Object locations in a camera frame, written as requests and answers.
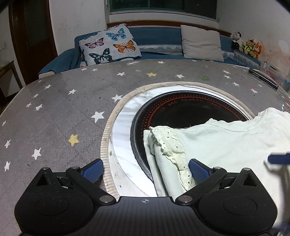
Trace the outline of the pale green white t-shirt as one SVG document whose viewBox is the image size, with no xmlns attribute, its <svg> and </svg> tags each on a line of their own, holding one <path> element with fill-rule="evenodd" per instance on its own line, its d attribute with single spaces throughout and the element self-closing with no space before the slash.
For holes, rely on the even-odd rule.
<svg viewBox="0 0 290 236">
<path fill-rule="evenodd" d="M 280 179 L 264 165 L 269 154 L 289 152 L 289 113 L 267 108 L 250 121 L 217 121 L 185 129 L 167 126 L 144 131 L 146 157 L 159 196 L 173 198 L 197 185 L 193 158 L 231 172 L 249 167 L 274 201 L 283 195 Z"/>
</svg>

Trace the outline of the grey star pattern tablecloth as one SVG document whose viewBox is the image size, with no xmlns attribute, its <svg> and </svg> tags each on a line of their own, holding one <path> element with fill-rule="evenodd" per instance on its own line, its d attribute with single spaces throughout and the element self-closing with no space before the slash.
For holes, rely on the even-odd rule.
<svg viewBox="0 0 290 236">
<path fill-rule="evenodd" d="M 289 95 L 246 67 L 198 60 L 114 62 L 52 75 L 25 86 L 1 114 L 1 235 L 19 235 L 14 207 L 40 168 L 62 172 L 99 157 L 107 119 L 121 97 L 161 82 L 205 83 L 253 113 L 289 110 Z"/>
</svg>

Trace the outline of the round black induction cooktop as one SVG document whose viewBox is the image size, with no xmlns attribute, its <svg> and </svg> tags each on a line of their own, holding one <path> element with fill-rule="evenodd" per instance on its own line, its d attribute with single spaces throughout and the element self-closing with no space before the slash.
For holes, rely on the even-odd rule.
<svg viewBox="0 0 290 236">
<path fill-rule="evenodd" d="M 107 120 L 100 146 L 106 190 L 121 196 L 155 197 L 143 132 L 151 126 L 188 128 L 209 119 L 248 121 L 254 113 L 231 94 L 196 82 L 163 82 L 129 92 Z"/>
</svg>

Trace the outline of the black remote control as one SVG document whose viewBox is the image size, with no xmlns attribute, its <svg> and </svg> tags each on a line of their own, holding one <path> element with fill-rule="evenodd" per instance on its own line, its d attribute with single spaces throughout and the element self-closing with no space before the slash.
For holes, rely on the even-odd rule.
<svg viewBox="0 0 290 236">
<path fill-rule="evenodd" d="M 267 83 L 269 86 L 271 86 L 274 90 L 277 90 L 279 88 L 279 85 L 268 75 L 266 75 L 264 72 L 261 72 L 254 68 L 249 68 L 248 72 L 260 80 Z"/>
</svg>

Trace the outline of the clear plastic storage box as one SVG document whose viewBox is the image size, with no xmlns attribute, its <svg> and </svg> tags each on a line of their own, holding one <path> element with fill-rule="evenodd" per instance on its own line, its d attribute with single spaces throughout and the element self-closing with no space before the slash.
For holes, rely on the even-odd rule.
<svg viewBox="0 0 290 236">
<path fill-rule="evenodd" d="M 260 70 L 267 74 L 272 80 L 274 80 L 279 86 L 281 86 L 285 91 L 289 90 L 289 76 L 284 72 L 279 70 L 277 67 L 271 63 L 262 62 L 260 65 Z"/>
</svg>

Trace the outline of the orange yellow plush toy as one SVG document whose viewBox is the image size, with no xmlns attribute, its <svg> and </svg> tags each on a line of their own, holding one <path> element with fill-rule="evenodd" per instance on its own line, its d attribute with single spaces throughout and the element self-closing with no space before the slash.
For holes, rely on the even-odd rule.
<svg viewBox="0 0 290 236">
<path fill-rule="evenodd" d="M 258 60 L 258 57 L 262 51 L 262 45 L 255 42 L 253 39 L 249 39 L 242 44 L 242 49 L 245 55 L 249 55 L 253 59 Z"/>
</svg>

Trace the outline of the dark wooden side table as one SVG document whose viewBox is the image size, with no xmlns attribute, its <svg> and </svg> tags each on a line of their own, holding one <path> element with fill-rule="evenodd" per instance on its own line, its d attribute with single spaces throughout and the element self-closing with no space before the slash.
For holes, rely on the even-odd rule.
<svg viewBox="0 0 290 236">
<path fill-rule="evenodd" d="M 14 61 L 3 64 L 1 66 L 1 109 L 4 109 L 22 88 Z"/>
</svg>

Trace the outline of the black white panda plush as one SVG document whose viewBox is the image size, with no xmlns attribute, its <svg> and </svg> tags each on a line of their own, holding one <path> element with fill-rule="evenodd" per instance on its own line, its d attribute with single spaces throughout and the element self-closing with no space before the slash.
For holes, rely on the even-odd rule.
<svg viewBox="0 0 290 236">
<path fill-rule="evenodd" d="M 235 31 L 231 36 L 231 48 L 233 50 L 239 50 L 244 52 L 244 41 L 239 31 Z"/>
</svg>

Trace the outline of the plain beige pillow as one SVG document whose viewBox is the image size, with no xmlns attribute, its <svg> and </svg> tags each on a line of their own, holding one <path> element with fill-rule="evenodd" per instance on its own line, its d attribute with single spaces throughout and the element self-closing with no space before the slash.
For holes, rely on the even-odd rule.
<svg viewBox="0 0 290 236">
<path fill-rule="evenodd" d="M 220 33 L 181 25 L 182 51 L 185 58 L 223 62 Z"/>
</svg>

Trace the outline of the butterfly print pillow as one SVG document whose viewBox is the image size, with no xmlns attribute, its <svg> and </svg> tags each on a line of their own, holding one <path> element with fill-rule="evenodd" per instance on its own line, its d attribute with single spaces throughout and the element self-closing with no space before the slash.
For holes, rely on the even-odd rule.
<svg viewBox="0 0 290 236">
<path fill-rule="evenodd" d="M 79 41 L 86 65 L 140 58 L 141 52 L 126 24 L 93 33 Z"/>
</svg>

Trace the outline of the blue sofa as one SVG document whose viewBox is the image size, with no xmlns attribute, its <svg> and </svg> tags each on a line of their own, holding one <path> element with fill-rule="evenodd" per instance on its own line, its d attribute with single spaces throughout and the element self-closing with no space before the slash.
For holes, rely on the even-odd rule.
<svg viewBox="0 0 290 236">
<path fill-rule="evenodd" d="M 140 52 L 145 59 L 183 59 L 181 29 L 175 27 L 130 27 Z M 48 63 L 38 74 L 38 78 L 58 74 L 67 70 L 86 66 L 79 41 L 96 35 L 95 32 L 77 36 L 75 47 L 68 49 Z M 232 39 L 220 35 L 224 63 L 259 69 L 261 62 L 231 48 Z"/>
</svg>

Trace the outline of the dark green framed window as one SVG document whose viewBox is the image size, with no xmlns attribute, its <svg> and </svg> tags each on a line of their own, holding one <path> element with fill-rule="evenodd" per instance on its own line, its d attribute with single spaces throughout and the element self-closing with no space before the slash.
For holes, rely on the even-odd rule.
<svg viewBox="0 0 290 236">
<path fill-rule="evenodd" d="M 157 0 L 123 0 L 108 1 L 110 15 L 129 13 L 173 13 L 185 16 L 200 17 L 217 21 L 218 1 L 157 1 Z"/>
</svg>

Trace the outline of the dark wooden door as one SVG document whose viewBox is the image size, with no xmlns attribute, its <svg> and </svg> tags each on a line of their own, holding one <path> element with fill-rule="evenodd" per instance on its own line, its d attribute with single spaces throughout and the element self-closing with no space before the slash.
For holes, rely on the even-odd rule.
<svg viewBox="0 0 290 236">
<path fill-rule="evenodd" d="M 11 1 L 8 15 L 14 52 L 27 85 L 57 57 L 49 1 Z"/>
</svg>

